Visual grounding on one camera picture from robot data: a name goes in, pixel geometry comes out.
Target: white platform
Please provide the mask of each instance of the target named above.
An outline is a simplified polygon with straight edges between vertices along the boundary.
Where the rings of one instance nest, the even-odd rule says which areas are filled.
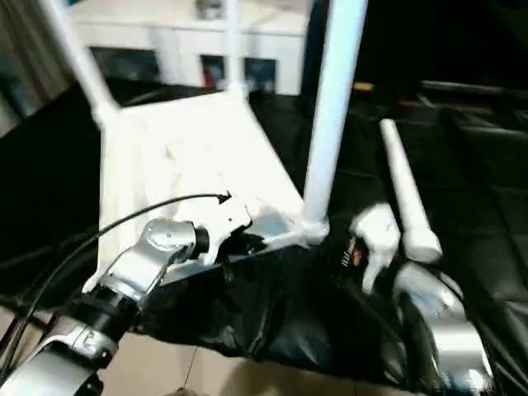
[[[241,0],[243,56],[277,61],[277,93],[296,95],[310,0]],[[204,86],[201,54],[224,54],[224,21],[202,21],[195,0],[84,0],[71,7],[85,45],[156,50],[165,83]]]
[[[102,133],[101,226],[174,196],[229,191],[252,216],[248,232],[271,249],[304,243],[301,196],[243,97],[221,92],[128,107]],[[135,244],[149,219],[201,224],[218,204],[189,200],[121,225],[101,238],[92,280]]]

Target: white metal frame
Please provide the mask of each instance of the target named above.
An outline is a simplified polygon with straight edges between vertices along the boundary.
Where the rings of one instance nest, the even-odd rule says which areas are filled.
[[[332,0],[304,200],[243,95],[238,0],[226,0],[227,92],[124,109],[112,98],[94,58],[75,35],[64,0],[40,0],[40,4],[102,133],[101,226],[175,194],[228,189],[247,205],[252,231],[264,237],[270,249],[320,243],[326,237],[326,213],[367,0]],[[221,136],[211,131],[215,128]],[[186,158],[193,149],[203,158]],[[216,206],[210,200],[187,202],[153,216],[200,222]],[[134,244],[147,220],[123,224],[100,241],[99,273]]]

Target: white cabinet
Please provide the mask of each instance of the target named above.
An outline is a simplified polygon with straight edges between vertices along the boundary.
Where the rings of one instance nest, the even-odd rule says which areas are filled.
[[[276,61],[276,91],[296,95],[311,0],[239,0],[241,48]],[[224,21],[202,21],[195,0],[84,0],[71,8],[86,45],[155,50],[165,83],[202,87],[201,55],[224,55]]]

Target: black cable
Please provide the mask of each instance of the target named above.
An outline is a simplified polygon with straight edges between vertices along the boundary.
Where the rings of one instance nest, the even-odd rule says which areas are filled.
[[[50,287],[53,279],[69,264],[70,261],[72,261],[80,252],[82,252],[92,243],[96,242],[102,235],[104,235],[105,233],[108,233],[115,227],[118,227],[119,225],[131,219],[136,218],[140,215],[143,215],[149,211],[156,210],[157,208],[160,208],[162,206],[170,205],[172,203],[179,202],[182,200],[193,200],[196,198],[218,198],[220,202],[223,202],[225,199],[229,198],[229,196],[223,196],[220,194],[194,194],[191,196],[179,196],[176,198],[171,198],[169,200],[165,200],[163,202],[159,202],[157,204],[147,206],[146,208],[138,210],[132,214],[128,214],[122,219],[119,219],[111,224],[108,224],[106,227],[101,229],[99,232],[93,234],[90,238],[88,238],[86,241],[81,243],[75,250],[73,250],[73,252],[71,252],[66,258],[64,258],[64,260],[60,262],[60,264],[53,270],[53,272],[45,280],[44,284],[39,288],[39,290],[36,293],[35,298],[33,299],[33,302],[31,303],[30,308],[26,312],[26,316],[20,321],[18,329],[16,330],[16,333],[15,333],[15,336],[13,337],[12,342],[9,345],[9,348],[7,349],[6,360],[4,361],[2,370],[0,371],[0,384],[3,384],[5,380],[7,379],[9,369],[12,365],[13,357],[15,353],[17,352],[18,345],[21,342],[21,339],[22,339],[22,336],[24,335],[24,331],[26,330],[27,324],[29,323],[31,317],[35,313],[37,306],[40,300],[42,299],[42,296],[44,295],[48,287]]]

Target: black surface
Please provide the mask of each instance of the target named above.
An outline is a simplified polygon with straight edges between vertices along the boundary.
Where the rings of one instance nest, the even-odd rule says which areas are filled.
[[[111,82],[120,102],[204,90]],[[252,108],[302,191],[312,107],[253,96]],[[159,290],[137,329],[227,356],[279,361],[357,380],[390,382],[381,353],[399,329],[383,287],[373,299],[336,273],[354,214],[393,203],[377,110],[354,101],[329,209],[331,236]],[[393,117],[444,249],[438,264],[461,286],[505,394],[528,394],[528,135],[511,117],[399,107]],[[99,133],[77,87],[0,140],[0,296],[24,304],[31,285],[97,226]],[[77,235],[77,241],[64,240]],[[54,283],[63,304],[95,268],[95,250]]]

